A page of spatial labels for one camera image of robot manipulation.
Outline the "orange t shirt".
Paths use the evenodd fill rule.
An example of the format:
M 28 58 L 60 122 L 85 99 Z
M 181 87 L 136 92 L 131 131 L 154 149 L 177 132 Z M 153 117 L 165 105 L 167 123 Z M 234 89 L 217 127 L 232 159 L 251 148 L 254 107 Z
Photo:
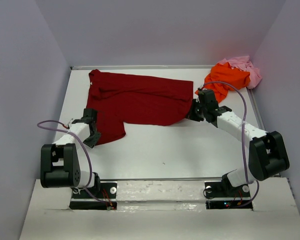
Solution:
M 240 90 L 246 88 L 249 83 L 250 73 L 232 68 L 228 62 L 225 64 L 217 63 L 204 79 L 205 89 L 213 90 L 218 103 L 221 103 L 229 92 L 235 91 L 231 86 Z

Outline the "dark red t shirt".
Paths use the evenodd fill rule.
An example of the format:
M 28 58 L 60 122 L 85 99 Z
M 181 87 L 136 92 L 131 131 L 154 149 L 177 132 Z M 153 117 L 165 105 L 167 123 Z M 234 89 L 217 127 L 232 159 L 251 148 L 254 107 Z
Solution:
M 98 112 L 98 145 L 126 135 L 124 124 L 170 126 L 190 111 L 194 83 L 154 76 L 92 70 L 87 108 Z

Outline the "white front board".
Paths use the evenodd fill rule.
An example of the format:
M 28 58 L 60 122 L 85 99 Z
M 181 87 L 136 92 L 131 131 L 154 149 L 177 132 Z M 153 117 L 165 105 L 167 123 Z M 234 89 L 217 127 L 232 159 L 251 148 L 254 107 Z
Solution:
M 284 178 L 261 186 L 253 209 L 145 204 L 72 210 L 71 192 L 35 183 L 23 240 L 300 240 L 300 215 Z

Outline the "white rail at table edge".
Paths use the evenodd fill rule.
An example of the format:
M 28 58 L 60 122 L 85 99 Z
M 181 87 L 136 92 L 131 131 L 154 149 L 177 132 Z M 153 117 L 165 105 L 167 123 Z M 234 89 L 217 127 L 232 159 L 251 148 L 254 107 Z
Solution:
M 210 69 L 213 65 L 86 65 L 71 66 L 70 69 L 76 70 L 152 70 L 152 69 Z

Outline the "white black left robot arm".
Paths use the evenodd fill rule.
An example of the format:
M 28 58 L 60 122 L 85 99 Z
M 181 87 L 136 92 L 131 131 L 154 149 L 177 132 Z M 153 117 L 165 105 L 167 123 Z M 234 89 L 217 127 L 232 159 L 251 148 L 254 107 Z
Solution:
M 93 149 L 101 137 L 97 131 L 98 112 L 85 108 L 83 116 L 65 124 L 44 120 L 37 124 L 43 130 L 63 133 L 40 151 L 40 183 L 43 188 L 72 188 L 83 190 L 94 198 L 100 194 L 101 180 L 93 171 L 87 147 Z

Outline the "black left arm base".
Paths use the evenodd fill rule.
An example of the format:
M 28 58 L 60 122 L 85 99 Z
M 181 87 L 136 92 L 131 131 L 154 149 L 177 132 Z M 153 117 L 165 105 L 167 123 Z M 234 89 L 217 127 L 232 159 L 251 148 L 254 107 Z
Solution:
M 112 211 L 117 209 L 117 181 L 101 181 L 100 190 L 73 188 L 69 202 L 71 210 Z

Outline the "pink t shirt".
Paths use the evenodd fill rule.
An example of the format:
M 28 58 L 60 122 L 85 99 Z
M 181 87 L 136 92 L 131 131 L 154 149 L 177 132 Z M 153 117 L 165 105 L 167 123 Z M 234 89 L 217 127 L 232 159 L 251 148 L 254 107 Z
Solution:
M 218 62 L 218 64 L 225 64 L 228 62 L 230 66 L 234 69 L 240 69 L 244 72 L 249 72 L 250 83 L 248 84 L 248 89 L 254 89 L 263 79 L 260 70 L 253 65 L 250 61 L 250 56 L 238 56 L 230 59 L 222 59 Z

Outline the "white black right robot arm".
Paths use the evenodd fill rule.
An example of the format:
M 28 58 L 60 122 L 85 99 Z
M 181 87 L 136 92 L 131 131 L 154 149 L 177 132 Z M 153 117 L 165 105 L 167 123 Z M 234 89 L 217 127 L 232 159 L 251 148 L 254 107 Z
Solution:
M 241 142 L 243 167 L 224 174 L 217 187 L 225 196 L 232 196 L 242 185 L 264 181 L 290 167 L 284 139 L 279 132 L 259 129 L 238 117 L 229 107 L 219 106 L 211 89 L 198 92 L 187 118 L 206 121 Z

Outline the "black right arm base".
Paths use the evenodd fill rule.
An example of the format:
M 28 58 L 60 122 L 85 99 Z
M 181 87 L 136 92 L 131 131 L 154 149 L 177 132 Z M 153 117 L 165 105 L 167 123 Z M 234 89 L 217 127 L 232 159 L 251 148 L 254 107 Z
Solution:
M 250 188 L 247 184 L 231 186 L 225 179 L 208 180 L 202 191 L 207 210 L 253 209 Z

